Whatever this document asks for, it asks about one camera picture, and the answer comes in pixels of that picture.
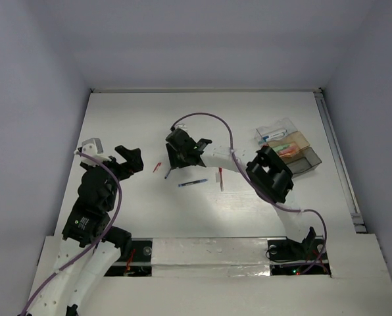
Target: white wall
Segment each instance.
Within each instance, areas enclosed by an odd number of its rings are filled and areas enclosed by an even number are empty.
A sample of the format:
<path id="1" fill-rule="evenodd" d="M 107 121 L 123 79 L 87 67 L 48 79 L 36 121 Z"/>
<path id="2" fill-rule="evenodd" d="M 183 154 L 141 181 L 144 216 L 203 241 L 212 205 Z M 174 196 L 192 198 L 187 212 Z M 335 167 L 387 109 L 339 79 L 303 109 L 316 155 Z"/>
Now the white wall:
<path id="1" fill-rule="evenodd" d="M 317 88 L 374 0 L 45 0 L 92 88 Z"/>
<path id="2" fill-rule="evenodd" d="M 392 0 L 370 11 L 326 101 L 364 220 L 392 276 Z"/>
<path id="3" fill-rule="evenodd" d="M 89 97 L 57 31 L 42 1 L 0 0 L 0 315 L 28 297 Z"/>

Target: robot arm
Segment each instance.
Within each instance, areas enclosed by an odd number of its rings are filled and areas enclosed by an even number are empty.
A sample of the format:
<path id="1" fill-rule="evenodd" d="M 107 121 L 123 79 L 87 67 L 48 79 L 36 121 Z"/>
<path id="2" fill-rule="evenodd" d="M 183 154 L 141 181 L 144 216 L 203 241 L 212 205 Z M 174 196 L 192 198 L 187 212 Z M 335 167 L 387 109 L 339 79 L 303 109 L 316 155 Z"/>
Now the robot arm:
<path id="1" fill-rule="evenodd" d="M 108 228 L 108 212 L 114 209 L 118 191 L 118 182 L 108 171 L 121 181 L 142 171 L 143 162 L 140 149 L 118 146 L 115 150 L 126 162 L 117 163 L 114 157 L 105 157 L 97 138 L 78 148 L 86 155 L 81 155 L 80 163 L 86 172 L 62 231 L 53 273 L 40 286 L 42 291 L 32 295 L 20 316 L 77 316 L 108 268 L 120 256 L 127 258 L 130 254 L 132 235 L 117 227 Z"/>
<path id="2" fill-rule="evenodd" d="M 206 139 L 195 142 L 180 128 L 173 130 L 166 141 L 172 169 L 199 165 L 239 172 L 229 147 L 214 145 L 211 140 Z M 292 172 L 270 147 L 264 146 L 256 153 L 242 149 L 235 149 L 233 152 L 240 169 L 270 198 L 285 228 L 286 236 L 291 241 L 290 247 L 295 252 L 306 252 L 316 237 L 314 229 L 304 223 L 302 213 L 288 213 L 280 209 L 280 206 L 299 209 L 291 191 L 294 185 Z"/>

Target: clear plastic box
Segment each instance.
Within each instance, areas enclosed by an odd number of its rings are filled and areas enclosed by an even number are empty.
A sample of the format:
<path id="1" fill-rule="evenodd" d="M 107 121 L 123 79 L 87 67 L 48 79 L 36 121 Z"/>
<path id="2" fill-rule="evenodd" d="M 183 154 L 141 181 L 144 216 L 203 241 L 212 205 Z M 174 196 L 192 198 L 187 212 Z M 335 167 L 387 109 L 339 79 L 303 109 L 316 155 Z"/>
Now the clear plastic box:
<path id="1" fill-rule="evenodd" d="M 293 176 L 314 170 L 322 163 L 303 133 L 297 130 L 289 118 L 256 128 L 255 140 L 260 147 L 271 147 L 289 167 Z"/>

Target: red wire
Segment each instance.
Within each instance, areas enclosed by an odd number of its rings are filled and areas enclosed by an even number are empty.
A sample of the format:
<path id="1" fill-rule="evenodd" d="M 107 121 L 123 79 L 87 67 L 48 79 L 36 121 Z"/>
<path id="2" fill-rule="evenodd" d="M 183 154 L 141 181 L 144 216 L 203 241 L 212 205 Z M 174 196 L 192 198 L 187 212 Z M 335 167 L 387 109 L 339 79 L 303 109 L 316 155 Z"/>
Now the red wire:
<path id="1" fill-rule="evenodd" d="M 161 163 L 157 163 L 157 165 L 155 166 L 155 169 L 154 169 L 153 173 L 154 173 L 155 171 L 158 170 L 159 166 L 161 166 Z"/>
<path id="2" fill-rule="evenodd" d="M 222 180 L 222 168 L 219 168 L 220 171 L 220 187 L 221 187 L 221 191 L 224 190 L 224 181 Z"/>
<path id="3" fill-rule="evenodd" d="M 313 253 L 314 255 L 318 255 L 318 253 L 315 252 L 314 250 L 312 251 L 312 253 Z"/>
<path id="4" fill-rule="evenodd" d="M 128 260 L 128 262 L 126 263 L 126 272 L 128 272 L 130 270 L 130 263 L 133 261 L 133 255 L 135 254 L 136 249 L 133 249 L 131 254 L 130 254 L 130 258 Z"/>

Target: screw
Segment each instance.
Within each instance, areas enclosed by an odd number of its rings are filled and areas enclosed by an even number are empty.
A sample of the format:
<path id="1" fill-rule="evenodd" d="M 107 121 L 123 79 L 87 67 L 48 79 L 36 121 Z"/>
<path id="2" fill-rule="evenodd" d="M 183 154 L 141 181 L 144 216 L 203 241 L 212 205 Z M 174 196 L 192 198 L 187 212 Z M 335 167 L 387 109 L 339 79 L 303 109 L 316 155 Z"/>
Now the screw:
<path id="1" fill-rule="evenodd" d="M 278 251 L 277 251 L 275 245 L 270 245 L 270 247 L 269 247 L 269 253 L 270 253 L 271 255 L 276 255 L 276 254 L 278 253 Z"/>
<path id="2" fill-rule="evenodd" d="M 144 255 L 151 255 L 152 254 L 152 248 L 151 247 L 144 247 L 143 254 Z"/>

